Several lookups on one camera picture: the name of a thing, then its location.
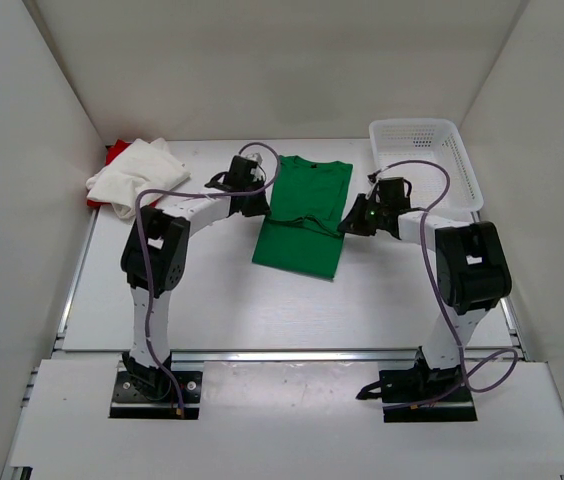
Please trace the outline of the green t shirt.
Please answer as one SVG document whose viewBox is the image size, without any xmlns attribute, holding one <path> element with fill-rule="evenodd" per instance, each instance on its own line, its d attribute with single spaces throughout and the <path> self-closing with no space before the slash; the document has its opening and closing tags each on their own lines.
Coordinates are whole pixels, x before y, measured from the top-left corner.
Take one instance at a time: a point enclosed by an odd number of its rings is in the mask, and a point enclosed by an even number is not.
<svg viewBox="0 0 564 480">
<path fill-rule="evenodd" d="M 338 231 L 353 166 L 282 156 L 273 185 L 271 213 L 264 219 L 252 262 L 333 280 L 344 234 Z"/>
</svg>

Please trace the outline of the white t shirt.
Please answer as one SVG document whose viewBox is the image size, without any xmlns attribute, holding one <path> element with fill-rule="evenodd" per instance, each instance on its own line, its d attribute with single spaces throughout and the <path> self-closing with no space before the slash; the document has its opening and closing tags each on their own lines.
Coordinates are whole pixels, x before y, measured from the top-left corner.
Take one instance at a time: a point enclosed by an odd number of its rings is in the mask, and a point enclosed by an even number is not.
<svg viewBox="0 0 564 480">
<path fill-rule="evenodd" d="M 171 191 L 190 176 L 165 139 L 136 139 L 110 165 L 86 181 L 86 199 L 109 205 L 121 220 L 130 220 L 135 216 L 136 198 L 143 191 Z"/>
</svg>

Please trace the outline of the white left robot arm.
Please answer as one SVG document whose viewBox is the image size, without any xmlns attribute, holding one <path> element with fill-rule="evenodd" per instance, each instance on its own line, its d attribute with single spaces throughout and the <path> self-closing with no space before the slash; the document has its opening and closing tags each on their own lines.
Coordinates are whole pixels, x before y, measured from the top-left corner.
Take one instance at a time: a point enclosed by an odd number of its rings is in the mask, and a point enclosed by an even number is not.
<svg viewBox="0 0 564 480">
<path fill-rule="evenodd" d="M 182 193 L 181 201 L 168 208 L 141 208 L 121 257 L 134 309 L 133 343 L 123 364 L 148 399 L 164 398 L 172 386 L 167 372 L 170 296 L 183 278 L 189 240 L 234 214 L 269 214 L 265 186 L 261 155 L 236 155 L 228 170 L 214 175 L 199 193 Z"/>
</svg>

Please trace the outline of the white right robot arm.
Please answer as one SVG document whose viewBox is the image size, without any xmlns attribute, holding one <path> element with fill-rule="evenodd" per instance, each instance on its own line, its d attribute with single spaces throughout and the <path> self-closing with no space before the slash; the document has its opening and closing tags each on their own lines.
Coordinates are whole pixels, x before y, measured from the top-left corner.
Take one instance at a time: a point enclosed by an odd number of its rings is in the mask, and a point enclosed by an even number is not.
<svg viewBox="0 0 564 480">
<path fill-rule="evenodd" d="M 370 192 L 356 197 L 338 231 L 368 237 L 381 230 L 421 248 L 440 314 L 405 378 L 417 396 L 432 400 L 460 381 L 464 347 L 510 293 L 512 280 L 494 224 L 432 215 L 411 205 L 411 190 L 401 177 L 376 181 Z"/>
</svg>

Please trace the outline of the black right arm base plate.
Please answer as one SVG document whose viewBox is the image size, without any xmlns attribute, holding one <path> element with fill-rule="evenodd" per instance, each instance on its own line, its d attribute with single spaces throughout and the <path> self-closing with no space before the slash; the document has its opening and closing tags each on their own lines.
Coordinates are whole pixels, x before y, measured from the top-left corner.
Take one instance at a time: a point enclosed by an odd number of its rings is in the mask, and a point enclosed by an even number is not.
<svg viewBox="0 0 564 480">
<path fill-rule="evenodd" d="M 416 368 L 381 370 L 380 393 L 385 423 L 460 423 L 478 420 L 473 397 L 452 371 L 439 376 Z"/>
</svg>

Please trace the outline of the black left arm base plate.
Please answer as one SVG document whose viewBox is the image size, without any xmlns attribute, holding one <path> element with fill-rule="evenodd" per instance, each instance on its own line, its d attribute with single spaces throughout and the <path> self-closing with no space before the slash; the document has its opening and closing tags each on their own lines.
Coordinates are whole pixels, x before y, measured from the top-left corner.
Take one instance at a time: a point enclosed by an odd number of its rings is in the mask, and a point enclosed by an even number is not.
<svg viewBox="0 0 564 480">
<path fill-rule="evenodd" d="M 119 368 L 112 391 L 109 417 L 137 420 L 197 420 L 200 415 L 203 372 L 174 371 L 181 389 L 183 406 L 175 389 L 167 383 L 158 393 L 146 394 L 138 389 L 139 381 L 124 368 Z"/>
</svg>

